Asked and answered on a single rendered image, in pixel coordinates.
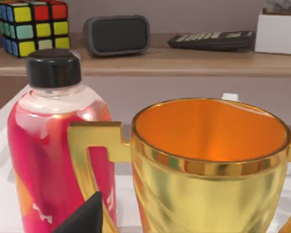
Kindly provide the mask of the small white bottle cap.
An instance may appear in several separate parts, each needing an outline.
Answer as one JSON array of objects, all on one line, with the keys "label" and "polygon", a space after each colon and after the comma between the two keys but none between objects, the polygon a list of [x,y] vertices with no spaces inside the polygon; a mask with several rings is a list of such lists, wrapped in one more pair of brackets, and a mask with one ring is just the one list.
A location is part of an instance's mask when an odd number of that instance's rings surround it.
[{"label": "small white bottle cap", "polygon": [[221,97],[222,100],[239,101],[239,95],[236,93],[224,93]]}]

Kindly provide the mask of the gold trophy cup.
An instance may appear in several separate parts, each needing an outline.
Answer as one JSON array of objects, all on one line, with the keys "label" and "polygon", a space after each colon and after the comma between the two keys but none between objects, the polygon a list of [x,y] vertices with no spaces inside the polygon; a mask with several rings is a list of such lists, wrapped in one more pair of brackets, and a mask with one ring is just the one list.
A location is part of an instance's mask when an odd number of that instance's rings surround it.
[{"label": "gold trophy cup", "polygon": [[98,191],[89,147],[131,163],[143,233],[266,233],[291,162],[291,127],[231,100],[155,103],[130,140],[119,121],[72,122],[67,139],[85,199]]}]

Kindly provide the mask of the colourful puzzle cube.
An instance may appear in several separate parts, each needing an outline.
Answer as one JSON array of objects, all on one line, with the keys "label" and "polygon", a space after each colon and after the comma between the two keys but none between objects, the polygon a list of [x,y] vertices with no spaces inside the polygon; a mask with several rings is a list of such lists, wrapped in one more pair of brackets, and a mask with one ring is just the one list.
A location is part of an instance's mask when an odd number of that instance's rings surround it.
[{"label": "colourful puzzle cube", "polygon": [[68,49],[68,6],[61,0],[0,0],[0,32],[3,50],[17,58]]}]

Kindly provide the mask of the black remote control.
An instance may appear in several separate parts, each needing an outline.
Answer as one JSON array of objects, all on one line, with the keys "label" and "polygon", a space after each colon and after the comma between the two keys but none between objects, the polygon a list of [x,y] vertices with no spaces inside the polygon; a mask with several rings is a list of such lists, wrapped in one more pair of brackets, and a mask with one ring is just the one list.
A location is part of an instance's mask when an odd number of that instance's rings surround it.
[{"label": "black remote control", "polygon": [[254,31],[177,34],[167,44],[173,49],[245,51],[251,48],[255,35]]}]

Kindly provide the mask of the grey and black speaker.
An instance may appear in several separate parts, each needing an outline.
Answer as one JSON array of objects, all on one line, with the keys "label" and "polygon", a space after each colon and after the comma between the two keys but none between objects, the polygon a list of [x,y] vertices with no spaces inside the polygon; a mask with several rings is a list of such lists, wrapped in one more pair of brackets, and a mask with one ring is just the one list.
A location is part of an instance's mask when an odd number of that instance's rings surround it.
[{"label": "grey and black speaker", "polygon": [[82,33],[92,57],[136,55],[150,44],[150,25],[141,15],[91,17],[84,22]]}]

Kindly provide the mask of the pink bottle with black cap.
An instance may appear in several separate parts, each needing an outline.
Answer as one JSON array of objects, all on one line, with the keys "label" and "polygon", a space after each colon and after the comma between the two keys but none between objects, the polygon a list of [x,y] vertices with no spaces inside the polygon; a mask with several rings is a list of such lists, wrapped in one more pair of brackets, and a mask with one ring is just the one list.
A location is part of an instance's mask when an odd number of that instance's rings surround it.
[{"label": "pink bottle with black cap", "polygon": [[72,168],[67,128],[72,121],[110,121],[104,100],[81,83],[81,61],[69,49],[26,58],[30,90],[13,106],[9,151],[25,233],[52,233],[84,203]]}]

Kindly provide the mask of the wooden shelf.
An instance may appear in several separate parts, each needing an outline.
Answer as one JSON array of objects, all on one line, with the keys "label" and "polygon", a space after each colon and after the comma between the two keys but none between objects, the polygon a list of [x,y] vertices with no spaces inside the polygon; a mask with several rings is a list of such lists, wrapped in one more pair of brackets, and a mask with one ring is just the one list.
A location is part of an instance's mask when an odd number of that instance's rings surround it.
[{"label": "wooden shelf", "polygon": [[174,50],[166,44],[168,34],[153,34],[142,55],[92,58],[81,33],[70,38],[82,57],[83,82],[105,99],[116,119],[127,122],[162,100],[234,93],[291,122],[291,55]]}]

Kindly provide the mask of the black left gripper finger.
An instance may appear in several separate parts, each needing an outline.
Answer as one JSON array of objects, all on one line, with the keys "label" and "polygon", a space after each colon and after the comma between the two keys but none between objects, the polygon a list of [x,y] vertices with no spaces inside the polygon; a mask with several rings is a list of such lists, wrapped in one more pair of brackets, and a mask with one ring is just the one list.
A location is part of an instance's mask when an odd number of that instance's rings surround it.
[{"label": "black left gripper finger", "polygon": [[102,233],[102,194],[97,191],[53,233]]}]

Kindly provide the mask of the white plant pot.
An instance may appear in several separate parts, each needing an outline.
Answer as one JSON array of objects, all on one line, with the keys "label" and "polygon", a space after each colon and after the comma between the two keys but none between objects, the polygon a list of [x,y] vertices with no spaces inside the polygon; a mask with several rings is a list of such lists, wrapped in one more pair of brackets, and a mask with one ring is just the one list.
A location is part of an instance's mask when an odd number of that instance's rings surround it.
[{"label": "white plant pot", "polygon": [[255,52],[291,55],[291,13],[262,9],[258,16]]}]

